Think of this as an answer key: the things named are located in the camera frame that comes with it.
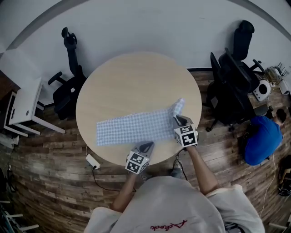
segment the person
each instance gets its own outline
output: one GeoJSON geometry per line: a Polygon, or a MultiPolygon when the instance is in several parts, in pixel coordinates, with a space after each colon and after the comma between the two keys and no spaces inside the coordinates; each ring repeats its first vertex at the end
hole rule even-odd
{"type": "Polygon", "coordinates": [[[200,191],[179,179],[183,173],[178,160],[170,176],[148,179],[134,196],[137,175],[130,172],[111,208],[96,208],[84,232],[225,233],[226,227],[236,227],[245,233],[264,233],[262,221],[242,187],[221,188],[196,148],[190,146],[187,151],[200,191]]]}
{"type": "Polygon", "coordinates": [[[248,132],[244,135],[246,163],[253,166],[260,164],[277,149],[283,139],[280,127],[285,120],[283,109],[277,110],[273,120],[265,116],[251,119],[248,132]]]}

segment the person in blue shirt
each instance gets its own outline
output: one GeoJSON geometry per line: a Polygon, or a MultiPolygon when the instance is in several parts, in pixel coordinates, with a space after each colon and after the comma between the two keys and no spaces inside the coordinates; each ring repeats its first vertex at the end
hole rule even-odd
{"type": "Polygon", "coordinates": [[[260,164],[277,149],[283,139],[280,127],[285,120],[283,109],[277,110],[273,120],[265,116],[251,119],[251,130],[244,135],[246,163],[260,164]]]}

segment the black cable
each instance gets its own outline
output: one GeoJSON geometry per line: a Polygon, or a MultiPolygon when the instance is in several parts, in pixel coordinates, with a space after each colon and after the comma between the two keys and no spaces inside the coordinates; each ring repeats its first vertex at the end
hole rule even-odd
{"type": "Polygon", "coordinates": [[[180,152],[183,151],[183,150],[184,150],[184,148],[178,151],[178,153],[176,154],[176,160],[178,161],[178,163],[179,163],[180,166],[181,166],[181,169],[182,169],[182,172],[183,172],[183,174],[184,174],[185,179],[188,181],[188,178],[187,178],[187,176],[186,176],[186,174],[185,174],[185,172],[184,172],[183,165],[182,165],[182,163],[181,163],[180,160],[179,160],[180,152]]]}
{"type": "Polygon", "coordinates": [[[94,169],[95,169],[95,168],[96,168],[96,166],[93,167],[93,169],[92,169],[92,174],[93,174],[93,178],[94,178],[95,184],[96,184],[97,186],[99,186],[100,188],[102,188],[102,189],[104,189],[104,190],[107,190],[107,191],[120,192],[120,190],[108,189],[108,188],[104,188],[104,187],[100,186],[100,185],[96,182],[96,180],[95,180],[95,174],[94,174],[94,169]]]}

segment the chair armrest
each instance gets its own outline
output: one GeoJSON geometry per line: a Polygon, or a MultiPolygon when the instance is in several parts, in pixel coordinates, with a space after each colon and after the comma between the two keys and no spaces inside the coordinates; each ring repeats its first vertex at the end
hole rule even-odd
{"type": "Polygon", "coordinates": [[[59,81],[61,84],[65,84],[65,80],[63,80],[60,76],[63,75],[62,72],[57,73],[56,75],[54,75],[48,82],[48,84],[52,84],[54,81],[59,81]]]}
{"type": "Polygon", "coordinates": [[[253,59],[253,62],[255,64],[250,68],[252,71],[256,68],[259,68],[262,72],[265,72],[264,68],[260,65],[262,63],[261,61],[257,61],[255,59],[253,59]]]}
{"type": "Polygon", "coordinates": [[[263,104],[259,107],[254,108],[255,116],[262,116],[269,110],[267,104],[263,104]]]}
{"type": "Polygon", "coordinates": [[[55,106],[54,108],[55,113],[58,113],[60,110],[62,110],[70,101],[71,101],[70,96],[64,98],[58,105],[55,106]]]}

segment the white speaker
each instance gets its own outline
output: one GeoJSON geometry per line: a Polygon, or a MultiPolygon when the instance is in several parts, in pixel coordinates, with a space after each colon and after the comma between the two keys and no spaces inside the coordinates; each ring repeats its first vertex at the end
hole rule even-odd
{"type": "Polygon", "coordinates": [[[260,102],[266,99],[270,93],[271,93],[270,83],[265,79],[261,79],[259,86],[253,91],[253,94],[255,95],[256,99],[260,102]]]}

